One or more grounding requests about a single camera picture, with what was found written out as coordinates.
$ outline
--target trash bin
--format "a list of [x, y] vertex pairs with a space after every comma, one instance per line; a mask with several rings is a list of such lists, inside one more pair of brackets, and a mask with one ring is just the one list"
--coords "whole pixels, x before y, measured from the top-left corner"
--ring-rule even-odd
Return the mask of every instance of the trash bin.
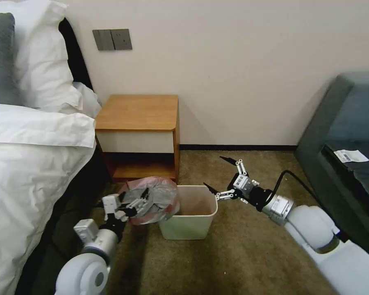
[[216, 197], [206, 186], [178, 186], [180, 210], [159, 222], [167, 240], [205, 239], [218, 206]]

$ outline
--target sofa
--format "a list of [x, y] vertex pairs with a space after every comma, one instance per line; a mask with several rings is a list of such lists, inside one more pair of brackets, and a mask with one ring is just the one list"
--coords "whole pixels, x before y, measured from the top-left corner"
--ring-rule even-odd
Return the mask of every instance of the sofa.
[[[343, 163], [342, 150], [368, 160]], [[343, 73], [332, 82], [295, 156], [323, 209], [369, 253], [369, 72]]]

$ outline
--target trash bag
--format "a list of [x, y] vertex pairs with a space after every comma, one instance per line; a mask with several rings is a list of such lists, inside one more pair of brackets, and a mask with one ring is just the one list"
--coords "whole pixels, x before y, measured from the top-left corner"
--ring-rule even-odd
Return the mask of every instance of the trash bag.
[[131, 217], [130, 222], [132, 224], [143, 225], [166, 220], [179, 211], [180, 205], [176, 183], [163, 177], [146, 177], [126, 182], [118, 194], [126, 192], [122, 203], [131, 203], [135, 199], [139, 199], [146, 188], [149, 188], [147, 191], [148, 208]]

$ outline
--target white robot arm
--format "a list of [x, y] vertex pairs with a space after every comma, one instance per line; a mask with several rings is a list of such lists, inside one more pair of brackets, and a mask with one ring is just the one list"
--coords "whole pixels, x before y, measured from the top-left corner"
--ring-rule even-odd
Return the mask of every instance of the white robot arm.
[[122, 204], [117, 194], [102, 198], [105, 221], [100, 228], [93, 219], [79, 221], [74, 230], [82, 240], [82, 253], [68, 261], [56, 280], [56, 295], [102, 294], [108, 280], [112, 256], [129, 217], [148, 208], [148, 189], [140, 199]]
[[227, 191], [218, 192], [205, 184], [217, 200], [239, 198], [251, 204], [279, 225], [283, 225], [294, 240], [309, 254], [321, 273], [341, 295], [369, 295], [369, 254], [350, 240], [344, 239], [331, 217], [317, 206], [298, 206], [276, 191], [284, 173], [295, 177], [310, 193], [309, 188], [290, 171], [283, 171], [274, 188], [264, 190], [251, 180], [243, 161], [221, 157], [237, 167]]

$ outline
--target light switch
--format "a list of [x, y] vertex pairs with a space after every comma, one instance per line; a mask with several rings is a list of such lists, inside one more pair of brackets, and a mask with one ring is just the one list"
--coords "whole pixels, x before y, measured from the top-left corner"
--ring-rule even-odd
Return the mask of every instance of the light switch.
[[93, 35], [98, 50], [115, 50], [111, 30], [93, 30]]
[[114, 41], [115, 50], [131, 50], [130, 32], [128, 29], [111, 30], [112, 40]]
[[93, 30], [98, 50], [131, 50], [130, 32], [128, 29]]

